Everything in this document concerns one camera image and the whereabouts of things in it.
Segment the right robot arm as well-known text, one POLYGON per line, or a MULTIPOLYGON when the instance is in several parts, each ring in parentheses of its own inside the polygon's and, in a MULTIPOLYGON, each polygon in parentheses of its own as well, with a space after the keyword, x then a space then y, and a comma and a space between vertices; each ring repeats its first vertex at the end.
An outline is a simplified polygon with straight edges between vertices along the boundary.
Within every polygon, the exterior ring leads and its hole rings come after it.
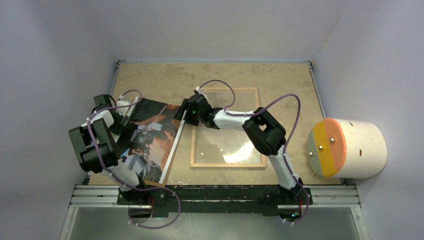
POLYGON ((230 111, 227 107, 212 107, 204 93, 195 91, 194 95, 183 100, 173 118, 192 126, 202 123, 209 129, 245 132, 254 148, 268 157, 278 179, 282 200, 292 204, 300 198, 303 182, 287 153, 292 134, 287 134, 267 107, 245 112, 230 111))

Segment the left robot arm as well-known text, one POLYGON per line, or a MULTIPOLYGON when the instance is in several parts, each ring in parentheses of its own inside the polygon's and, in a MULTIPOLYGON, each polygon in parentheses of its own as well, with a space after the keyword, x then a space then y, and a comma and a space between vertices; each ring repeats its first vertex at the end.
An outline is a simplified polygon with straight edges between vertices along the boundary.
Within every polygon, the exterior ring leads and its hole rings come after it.
POLYGON ((144 180, 122 161, 112 136, 124 119, 118 109, 128 109, 130 103, 118 104, 111 95, 94 97, 95 107, 85 122, 68 131, 78 164, 85 172, 101 174, 119 186, 121 193, 138 205, 146 203, 149 191, 144 180))

